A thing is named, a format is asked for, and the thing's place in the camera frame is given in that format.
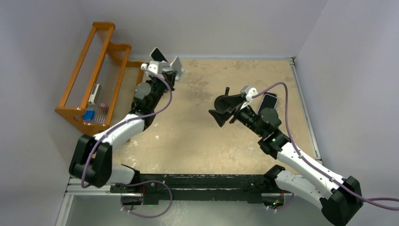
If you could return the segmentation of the white smartphone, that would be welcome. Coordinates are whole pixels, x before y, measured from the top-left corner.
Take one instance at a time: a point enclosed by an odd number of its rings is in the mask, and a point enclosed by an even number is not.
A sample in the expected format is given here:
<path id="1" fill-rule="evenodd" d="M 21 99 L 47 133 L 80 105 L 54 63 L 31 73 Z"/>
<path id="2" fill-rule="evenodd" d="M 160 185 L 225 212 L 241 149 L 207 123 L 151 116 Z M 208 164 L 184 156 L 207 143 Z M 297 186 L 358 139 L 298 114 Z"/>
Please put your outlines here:
<path id="1" fill-rule="evenodd" d="M 150 58 L 153 61 L 159 61 L 159 62 L 168 62 L 165 56 L 162 54 L 162 52 L 159 50 L 158 47 L 155 47 L 151 53 L 150 53 Z"/>

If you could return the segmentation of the silver phone stand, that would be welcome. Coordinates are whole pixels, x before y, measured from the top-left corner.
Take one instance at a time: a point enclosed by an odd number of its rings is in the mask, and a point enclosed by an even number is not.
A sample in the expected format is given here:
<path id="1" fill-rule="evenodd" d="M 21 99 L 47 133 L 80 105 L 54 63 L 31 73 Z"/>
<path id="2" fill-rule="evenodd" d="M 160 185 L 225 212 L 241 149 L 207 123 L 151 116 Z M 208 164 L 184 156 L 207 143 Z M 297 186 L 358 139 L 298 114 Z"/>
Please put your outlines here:
<path id="1" fill-rule="evenodd" d="M 175 81 L 181 81 L 186 70 L 183 68 L 180 58 L 176 56 L 170 63 L 170 67 L 176 72 Z"/>

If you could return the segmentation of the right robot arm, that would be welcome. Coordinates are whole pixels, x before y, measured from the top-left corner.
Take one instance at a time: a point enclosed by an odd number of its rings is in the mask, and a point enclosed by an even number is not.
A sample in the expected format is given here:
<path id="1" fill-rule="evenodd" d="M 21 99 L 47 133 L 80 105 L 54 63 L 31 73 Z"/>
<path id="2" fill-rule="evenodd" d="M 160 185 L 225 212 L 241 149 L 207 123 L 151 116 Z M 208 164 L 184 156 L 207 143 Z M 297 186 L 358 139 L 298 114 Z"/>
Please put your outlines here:
<path id="1" fill-rule="evenodd" d="M 265 188 L 271 192 L 293 192 L 321 210 L 323 216 L 335 226 L 345 226 L 363 206 L 360 182 L 353 176 L 345 178 L 303 152 L 284 134 L 277 111 L 264 108 L 256 113 L 244 105 L 241 95 L 220 95 L 209 113 L 222 127 L 226 122 L 241 122 L 260 137 L 260 149 L 272 158 L 286 164 L 298 174 L 294 175 L 281 166 L 274 166 L 264 179 Z"/>

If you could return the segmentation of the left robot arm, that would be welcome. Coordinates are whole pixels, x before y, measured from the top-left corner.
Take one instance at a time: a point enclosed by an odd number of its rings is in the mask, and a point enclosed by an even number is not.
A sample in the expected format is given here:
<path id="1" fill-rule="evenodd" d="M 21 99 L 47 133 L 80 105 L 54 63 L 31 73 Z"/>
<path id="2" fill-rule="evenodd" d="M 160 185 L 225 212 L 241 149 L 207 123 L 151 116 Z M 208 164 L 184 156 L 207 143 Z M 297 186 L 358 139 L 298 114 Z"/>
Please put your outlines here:
<path id="1" fill-rule="evenodd" d="M 181 78 L 176 71 L 147 74 L 149 79 L 136 86 L 131 110 L 121 121 L 103 132 L 93 136 L 82 135 L 78 139 L 69 173 L 81 179 L 81 187 L 122 184 L 130 193 L 140 188 L 136 170 L 127 165 L 113 164 L 113 151 L 149 128 L 158 114 L 155 108 L 163 94 L 168 92 L 171 95 L 175 81 Z"/>

